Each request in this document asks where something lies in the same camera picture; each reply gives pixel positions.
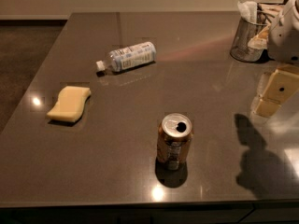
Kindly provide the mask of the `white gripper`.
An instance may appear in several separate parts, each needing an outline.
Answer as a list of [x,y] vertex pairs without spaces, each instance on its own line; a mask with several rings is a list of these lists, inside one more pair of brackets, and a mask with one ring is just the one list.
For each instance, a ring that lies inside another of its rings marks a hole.
[[[299,63],[299,0],[288,0],[273,19],[267,52],[278,62]],[[284,64],[271,73],[265,72],[252,102],[252,112],[270,118],[298,91],[298,66]]]

